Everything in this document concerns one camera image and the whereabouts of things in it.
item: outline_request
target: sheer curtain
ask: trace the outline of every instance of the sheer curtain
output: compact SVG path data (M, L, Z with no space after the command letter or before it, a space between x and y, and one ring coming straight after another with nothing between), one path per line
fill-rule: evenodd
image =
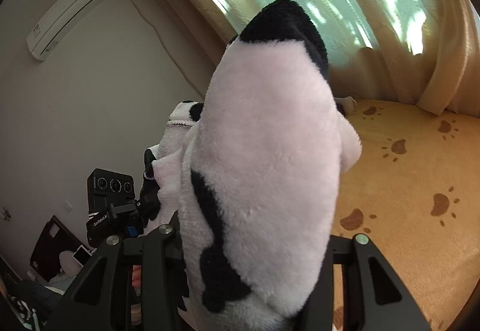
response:
M274 0L190 1L227 41ZM325 41L335 95L480 114L477 15L469 0L295 1Z

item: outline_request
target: wall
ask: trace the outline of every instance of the wall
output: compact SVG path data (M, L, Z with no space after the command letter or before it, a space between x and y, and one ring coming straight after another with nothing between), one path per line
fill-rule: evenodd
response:
M0 253L22 277L52 215L86 242L94 168L131 174L138 194L143 151L179 101L201 99L195 89L205 93L213 71L159 0L103 1L38 62L25 38L54 1L0 5L0 205L12 215L0 221Z

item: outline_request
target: fluffy cow print garment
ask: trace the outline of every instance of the fluffy cow print garment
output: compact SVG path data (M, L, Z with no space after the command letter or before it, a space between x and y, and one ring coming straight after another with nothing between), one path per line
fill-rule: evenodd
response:
M315 26L277 0L228 46L205 104L181 103L154 147L149 228L178 208L199 330L289 330L313 290L340 173L361 153L327 78Z

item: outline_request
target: hand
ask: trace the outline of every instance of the hand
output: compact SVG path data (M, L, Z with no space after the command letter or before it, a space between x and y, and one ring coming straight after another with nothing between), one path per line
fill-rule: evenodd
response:
M140 265L133 266L133 273L131 275L131 286L140 288L142 285L142 267Z

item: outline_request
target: paw print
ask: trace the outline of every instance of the paw print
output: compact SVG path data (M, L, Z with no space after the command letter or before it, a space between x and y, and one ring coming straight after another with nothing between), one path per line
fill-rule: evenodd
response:
M362 113L365 115L363 118L364 120L367 119L367 116L371 118L371 120L374 119L374 115L381 116L382 114L380 111L383 110L383 108L377 108L376 106L371 106L370 108L364 110Z
M437 128L437 131L441 133L450 133L450 131L452 130L452 124L450 124L448 121L442 120L440 122L440 126ZM458 128L454 128L454 131L459 132L460 130ZM442 136L443 136L443 140L447 140L447 137L445 135L442 135ZM453 133L450 134L450 137L452 139L455 139L455 136Z
M452 193L455 190L453 186L450 186L448 188L448 192ZM458 204L460 202L459 198L455 198L453 200L453 204ZM448 212L448 209L450 208L450 199L443 193L436 193L433 195L433 208L431 209L430 215L432 216L443 216L445 213ZM457 218L457 215L455 213L451 213L452 217L454 219ZM440 225L442 227L445 227L445 222L443 220L440 220Z
M369 215L370 219L376 219L377 215ZM347 231L353 231L362 227L364 222L363 212L355 208L350 215L340 220L340 225ZM369 234L371 232L370 228L363 228L363 232Z
M392 146L390 147L390 150L394 153L394 154L397 154L397 155L403 155L403 154L406 154L407 153L407 149L405 148L405 144L406 144L406 140L405 139L400 139L400 140L397 140L395 142L392 143ZM385 147L383 146L382 147L383 150L388 150L388 147ZM387 152L386 154L384 154L382 156L382 158L388 158L390 156L390 153ZM397 157L394 157L393 158L393 162L396 162L398 161L398 158Z

